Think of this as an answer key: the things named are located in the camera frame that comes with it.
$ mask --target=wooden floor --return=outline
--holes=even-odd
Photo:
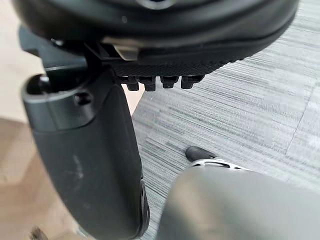
[[[191,90],[145,92],[133,114],[152,240],[168,190],[199,146],[227,161],[320,194],[320,5],[302,0],[290,29]]]

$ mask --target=gray carpet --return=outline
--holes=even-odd
[[[320,5],[303,0],[272,46],[207,75],[191,90],[144,93],[133,123],[155,238],[168,190],[199,146],[320,193]]]

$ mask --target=black plastic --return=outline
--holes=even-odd
[[[24,24],[45,38],[146,48],[264,38],[289,21],[299,2],[211,0],[196,7],[154,11],[108,0],[12,1]]]
[[[22,96],[32,133],[70,213],[97,239],[140,237],[148,228],[150,212],[136,136],[117,78],[107,71],[96,81],[61,93],[30,94],[29,85],[32,82]],[[79,104],[72,95],[85,98],[87,104]],[[79,124],[77,119],[86,121]],[[64,123],[63,129],[57,120]]]
[[[198,146],[191,146],[185,151],[186,158],[193,163],[201,159],[214,159],[217,157],[213,152],[204,150]]]
[[[179,76],[161,76],[160,80],[164,89],[172,89],[178,82]]]

